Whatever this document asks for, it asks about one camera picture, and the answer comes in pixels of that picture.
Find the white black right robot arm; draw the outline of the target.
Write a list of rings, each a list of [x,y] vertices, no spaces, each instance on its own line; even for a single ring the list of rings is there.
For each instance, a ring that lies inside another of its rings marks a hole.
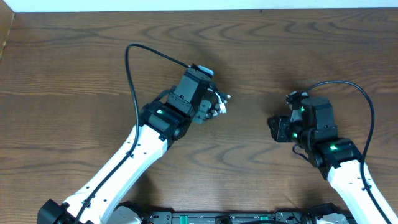
[[[294,142],[338,192],[357,223],[397,223],[397,215],[377,188],[354,142],[338,135],[326,97],[301,97],[290,116],[267,120],[276,142]]]

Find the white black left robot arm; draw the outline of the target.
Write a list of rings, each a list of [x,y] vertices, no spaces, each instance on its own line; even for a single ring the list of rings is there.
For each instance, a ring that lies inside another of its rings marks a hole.
[[[38,223],[142,223],[143,216],[121,200],[192,122],[208,119],[213,76],[201,65],[189,66],[175,88],[143,107],[126,141],[88,183],[62,204],[48,200],[40,208]]]

